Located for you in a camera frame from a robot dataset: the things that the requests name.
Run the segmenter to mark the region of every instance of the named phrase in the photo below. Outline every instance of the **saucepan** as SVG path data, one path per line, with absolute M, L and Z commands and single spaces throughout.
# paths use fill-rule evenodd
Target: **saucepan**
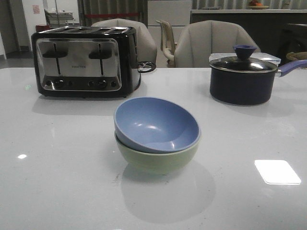
M 210 94 L 219 101 L 237 105 L 256 105 L 267 102 L 272 94 L 275 77 L 307 67 L 307 60 L 287 63 L 280 67 L 252 58 L 254 46 L 237 45 L 236 57 L 223 57 L 210 61 Z

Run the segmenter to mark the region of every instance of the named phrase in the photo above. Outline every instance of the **toaster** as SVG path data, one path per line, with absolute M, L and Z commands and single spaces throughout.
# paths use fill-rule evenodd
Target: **toaster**
M 133 27 L 64 26 L 32 35 L 37 88 L 45 96 L 126 97 L 138 88 Z

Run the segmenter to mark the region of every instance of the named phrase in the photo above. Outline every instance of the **lid knob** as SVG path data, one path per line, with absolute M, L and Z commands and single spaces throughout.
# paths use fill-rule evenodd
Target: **lid knob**
M 236 56 L 241 60 L 248 59 L 252 53 L 257 49 L 255 46 L 248 46 L 248 45 L 235 45 L 233 46 Z

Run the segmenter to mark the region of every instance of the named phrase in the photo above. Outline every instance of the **floor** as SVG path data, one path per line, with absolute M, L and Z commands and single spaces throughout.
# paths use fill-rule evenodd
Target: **floor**
M 33 54 L 30 51 L 13 52 L 6 55 L 7 59 L 0 58 L 0 69 L 13 67 L 34 67 Z M 162 51 L 158 49 L 157 68 L 167 68 L 167 59 Z

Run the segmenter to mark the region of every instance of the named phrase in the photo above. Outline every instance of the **glass lid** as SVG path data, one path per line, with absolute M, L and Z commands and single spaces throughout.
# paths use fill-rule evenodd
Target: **glass lid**
M 256 58 L 241 60 L 238 57 L 223 57 L 212 60 L 210 66 L 215 69 L 238 73 L 269 73 L 277 70 L 271 62 Z

